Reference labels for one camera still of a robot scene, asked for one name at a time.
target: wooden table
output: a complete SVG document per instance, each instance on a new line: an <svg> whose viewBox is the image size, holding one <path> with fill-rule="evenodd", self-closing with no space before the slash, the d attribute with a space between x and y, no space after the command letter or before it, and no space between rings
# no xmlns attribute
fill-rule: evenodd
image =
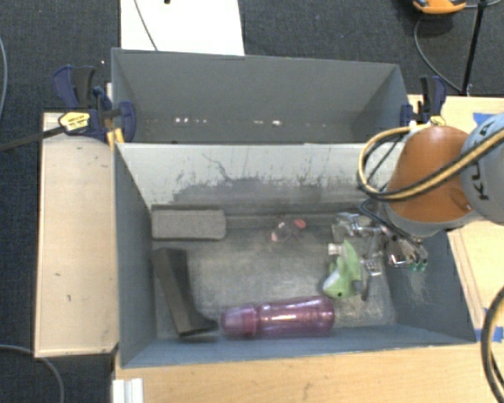
<svg viewBox="0 0 504 403"><path fill-rule="evenodd" d="M473 112L504 112L504 99L449 97L443 108L447 123L467 132L475 127ZM481 321L504 285L504 228L476 222L451 233L450 242L475 303L473 319ZM504 376L504 341L495 355ZM153 369L116 365L117 379L143 379L148 403L494 401L479 344Z"/></svg>

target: white paper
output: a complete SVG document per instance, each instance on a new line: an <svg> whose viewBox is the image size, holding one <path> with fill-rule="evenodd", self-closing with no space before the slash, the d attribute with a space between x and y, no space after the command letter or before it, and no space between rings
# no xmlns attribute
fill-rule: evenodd
<svg viewBox="0 0 504 403"><path fill-rule="evenodd" d="M158 50L244 55L237 0L136 0ZM153 50L134 0L121 0L121 46Z"/></svg>

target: gray bin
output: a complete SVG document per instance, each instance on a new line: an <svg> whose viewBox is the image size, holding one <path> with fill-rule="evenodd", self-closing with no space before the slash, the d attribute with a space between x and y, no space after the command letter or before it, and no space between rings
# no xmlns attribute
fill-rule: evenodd
<svg viewBox="0 0 504 403"><path fill-rule="evenodd" d="M113 50L113 99L133 100L139 118L135 143L114 155L124 368L475 341L444 233L425 243L425 273L386 269L366 303L335 302L336 324L320 338L179 339L150 263L161 246L185 249L194 301L212 319L245 302L320 293L335 214L364 199L354 181L361 143L397 126L407 101L396 65ZM160 206L223 210L227 235L155 241L150 213ZM309 225L270 243L283 215Z"/></svg>

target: yellow cable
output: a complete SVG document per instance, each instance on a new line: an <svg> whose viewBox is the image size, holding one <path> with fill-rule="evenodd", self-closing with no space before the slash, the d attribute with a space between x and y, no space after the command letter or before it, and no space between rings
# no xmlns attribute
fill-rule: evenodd
<svg viewBox="0 0 504 403"><path fill-rule="evenodd" d="M461 160L459 160L457 163L453 163L452 165L448 165L445 167L440 173L438 173L436 176L434 176L432 179L429 181L423 182L422 184L418 186L414 186L413 188L401 188L399 191L397 191L395 194L389 194L388 192L384 191L379 191L375 187L371 186L365 176L365 169L364 169L364 157L365 153L375 144L376 142L392 136L394 134L400 134L400 133L408 133L411 129L409 127L400 127L400 128L394 128L392 130L387 130L383 133L379 133L376 136L374 136L370 141L365 145L365 147L362 149L359 155L359 166L358 166L358 177L360 179L360 182L362 186L370 193L376 194L378 197L381 198L381 200L385 201L392 201L392 200L403 200L405 198L408 198L410 196L415 196L418 195L430 188L433 188L435 185L438 183L448 179L450 176L454 175L456 172L462 170L464 167L466 167L472 160L475 158L483 155L485 152L487 152L489 149L491 149L493 146L496 144L500 143L504 139L504 128L490 136L488 139L485 139L481 144L479 144L472 152L467 154L465 157L463 157Z"/></svg>

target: blue tape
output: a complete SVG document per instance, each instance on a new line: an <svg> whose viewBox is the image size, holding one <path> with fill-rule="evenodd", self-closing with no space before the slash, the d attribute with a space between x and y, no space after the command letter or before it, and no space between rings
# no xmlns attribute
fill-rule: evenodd
<svg viewBox="0 0 504 403"><path fill-rule="evenodd" d="M484 312L487 314L487 308L484 307ZM476 328L474 330L476 339L478 342L481 341L481 328ZM504 327L495 327L495 330L493 330L493 339L492 342L496 343L502 343L502 340L504 340Z"/></svg>
<svg viewBox="0 0 504 403"><path fill-rule="evenodd" d="M489 117L492 117L493 114L492 113L477 113L477 112L474 112L473 114L473 119L474 119L474 122L477 124L477 125L480 125L481 123L483 123L485 120L487 120Z"/></svg>

